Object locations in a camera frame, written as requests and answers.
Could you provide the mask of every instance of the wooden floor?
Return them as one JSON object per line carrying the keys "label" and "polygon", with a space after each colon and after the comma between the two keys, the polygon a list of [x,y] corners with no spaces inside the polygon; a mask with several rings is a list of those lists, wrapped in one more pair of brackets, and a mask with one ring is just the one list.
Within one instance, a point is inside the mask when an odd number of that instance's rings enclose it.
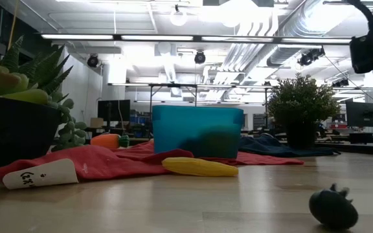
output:
{"label": "wooden floor", "polygon": [[160,175],[8,191],[0,232],[327,232],[310,215],[315,190],[337,182],[373,233],[373,155],[305,159],[304,166],[244,166],[236,178]]}

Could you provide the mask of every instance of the wooden stick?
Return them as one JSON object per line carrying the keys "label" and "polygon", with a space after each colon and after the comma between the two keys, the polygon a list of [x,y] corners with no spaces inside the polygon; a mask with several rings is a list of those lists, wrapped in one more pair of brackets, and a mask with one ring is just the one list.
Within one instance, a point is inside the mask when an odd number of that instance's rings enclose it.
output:
{"label": "wooden stick", "polygon": [[12,36],[14,35],[14,27],[15,27],[15,25],[16,25],[16,19],[17,19],[18,3],[19,3],[19,0],[17,0],[17,3],[16,3],[16,9],[15,9],[15,11],[14,11],[14,20],[12,21],[10,40],[9,40],[9,42],[8,42],[8,49],[11,49]]}

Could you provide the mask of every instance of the potted succulent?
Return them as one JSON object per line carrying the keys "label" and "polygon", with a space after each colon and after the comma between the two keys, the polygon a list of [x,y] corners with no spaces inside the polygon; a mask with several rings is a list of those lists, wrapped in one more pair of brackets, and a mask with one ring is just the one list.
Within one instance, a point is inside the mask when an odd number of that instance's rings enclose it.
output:
{"label": "potted succulent", "polygon": [[73,101],[58,92],[73,68],[62,72],[68,59],[59,62],[63,47],[20,66],[22,41],[19,38],[0,61],[0,167],[45,155],[61,123],[66,123],[61,131],[67,136],[56,150],[84,143],[85,124],[70,115]]}
{"label": "potted succulent", "polygon": [[314,146],[317,123],[340,111],[332,95],[332,87],[317,87],[308,75],[297,73],[295,79],[279,80],[267,102],[268,112],[286,129],[290,147]]}

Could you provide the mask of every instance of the dark blue cloth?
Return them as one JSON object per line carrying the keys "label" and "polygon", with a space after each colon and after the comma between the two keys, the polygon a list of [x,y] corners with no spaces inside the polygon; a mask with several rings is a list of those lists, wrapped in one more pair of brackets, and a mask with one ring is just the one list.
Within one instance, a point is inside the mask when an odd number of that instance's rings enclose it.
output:
{"label": "dark blue cloth", "polygon": [[270,155],[281,158],[309,157],[339,154],[331,148],[312,148],[309,150],[295,150],[281,144],[277,139],[268,135],[259,138],[242,137],[238,147],[239,151],[255,153],[258,155]]}

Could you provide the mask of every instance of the blue plastic bin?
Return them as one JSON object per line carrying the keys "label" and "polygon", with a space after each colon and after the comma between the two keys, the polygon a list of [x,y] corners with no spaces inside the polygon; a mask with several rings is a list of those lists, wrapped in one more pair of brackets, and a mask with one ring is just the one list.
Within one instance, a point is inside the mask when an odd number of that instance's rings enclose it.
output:
{"label": "blue plastic bin", "polygon": [[155,153],[183,149],[195,157],[237,158],[242,109],[157,105],[152,122]]}

